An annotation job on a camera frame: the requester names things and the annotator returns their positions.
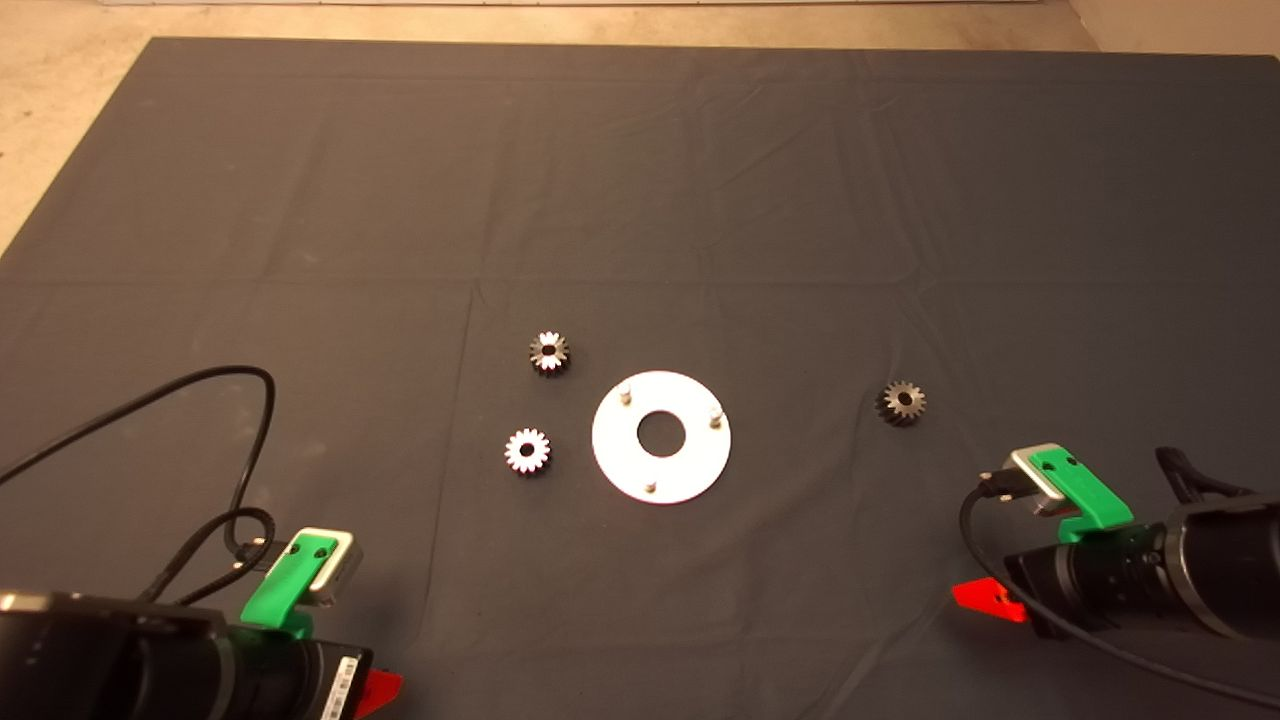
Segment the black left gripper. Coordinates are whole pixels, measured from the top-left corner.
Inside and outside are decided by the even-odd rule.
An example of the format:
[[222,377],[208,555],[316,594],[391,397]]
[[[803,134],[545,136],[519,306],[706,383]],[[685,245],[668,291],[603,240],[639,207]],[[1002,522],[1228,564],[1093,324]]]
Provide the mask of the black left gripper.
[[362,646],[234,626],[232,651],[233,719],[370,719],[404,685]]

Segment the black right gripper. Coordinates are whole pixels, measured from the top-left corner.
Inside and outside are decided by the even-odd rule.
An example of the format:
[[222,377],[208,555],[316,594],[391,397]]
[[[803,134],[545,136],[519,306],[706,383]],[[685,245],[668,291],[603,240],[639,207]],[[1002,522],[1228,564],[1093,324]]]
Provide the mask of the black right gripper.
[[[1129,525],[1062,543],[1011,553],[1004,570],[1021,589],[1060,618],[1092,633],[1172,630],[1172,584],[1165,560],[1162,523]],[[965,610],[1015,624],[1028,611],[992,577],[951,587]]]

